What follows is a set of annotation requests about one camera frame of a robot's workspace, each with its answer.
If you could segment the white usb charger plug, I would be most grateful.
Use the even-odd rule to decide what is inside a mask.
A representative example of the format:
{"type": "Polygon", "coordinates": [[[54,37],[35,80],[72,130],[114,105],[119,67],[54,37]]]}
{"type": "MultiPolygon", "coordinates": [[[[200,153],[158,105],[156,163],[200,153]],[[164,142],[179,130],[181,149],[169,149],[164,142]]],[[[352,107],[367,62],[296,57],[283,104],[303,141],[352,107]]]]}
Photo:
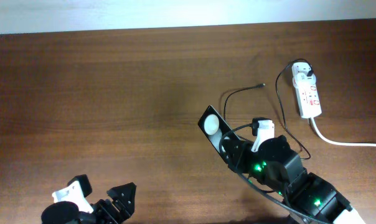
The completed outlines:
{"type": "Polygon", "coordinates": [[[292,65],[291,69],[295,88],[304,88],[316,84],[316,76],[310,64],[306,62],[296,62],[292,65]]]}

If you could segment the black smartphone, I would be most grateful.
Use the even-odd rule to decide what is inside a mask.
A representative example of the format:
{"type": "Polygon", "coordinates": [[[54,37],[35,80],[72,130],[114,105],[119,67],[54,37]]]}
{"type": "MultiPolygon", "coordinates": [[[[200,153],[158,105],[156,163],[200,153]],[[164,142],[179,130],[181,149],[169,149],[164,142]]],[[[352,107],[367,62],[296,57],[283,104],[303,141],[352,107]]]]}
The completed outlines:
{"type": "Polygon", "coordinates": [[[205,109],[198,121],[198,126],[220,156],[226,157],[227,154],[231,158],[239,156],[241,139],[235,133],[224,138],[222,149],[220,149],[222,136],[232,129],[212,105],[205,109]]]}

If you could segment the white power strip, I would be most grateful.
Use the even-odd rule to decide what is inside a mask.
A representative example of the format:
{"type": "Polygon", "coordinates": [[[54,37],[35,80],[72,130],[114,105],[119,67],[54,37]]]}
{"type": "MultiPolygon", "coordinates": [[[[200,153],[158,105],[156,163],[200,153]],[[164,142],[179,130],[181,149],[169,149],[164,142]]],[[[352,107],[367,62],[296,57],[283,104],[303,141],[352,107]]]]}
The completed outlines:
{"type": "Polygon", "coordinates": [[[316,85],[301,84],[295,87],[300,117],[315,118],[322,113],[316,85]]]}

